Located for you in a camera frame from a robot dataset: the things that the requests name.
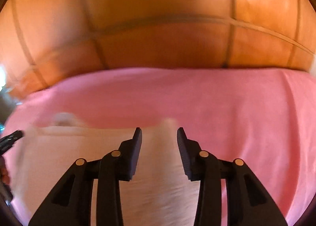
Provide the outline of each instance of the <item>pink fabric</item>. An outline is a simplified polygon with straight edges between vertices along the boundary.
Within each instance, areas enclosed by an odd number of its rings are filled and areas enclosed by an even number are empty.
[[[5,134],[47,126],[59,112],[96,128],[175,118],[217,158],[244,159],[289,225],[316,192],[316,79],[304,72],[124,69],[82,75],[30,95]],[[15,150],[6,155],[10,171]]]

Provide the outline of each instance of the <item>hand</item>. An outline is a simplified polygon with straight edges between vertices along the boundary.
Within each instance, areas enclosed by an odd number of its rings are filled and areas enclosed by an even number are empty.
[[[1,174],[1,181],[4,184],[9,185],[10,184],[10,176],[9,176],[9,173],[8,173],[7,168],[5,166],[4,158],[2,156],[0,157],[0,174]]]

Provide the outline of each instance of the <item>folded cloth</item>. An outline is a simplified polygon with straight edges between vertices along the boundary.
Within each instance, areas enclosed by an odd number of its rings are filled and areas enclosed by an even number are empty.
[[[120,182],[125,226],[194,224],[199,182],[184,174],[177,147],[177,127],[171,119],[143,130],[143,143],[136,173],[130,182]],[[32,127],[20,149],[12,187],[32,216],[49,191],[78,158],[101,159],[135,129],[99,130],[77,126]],[[96,184],[92,198],[95,225]]]

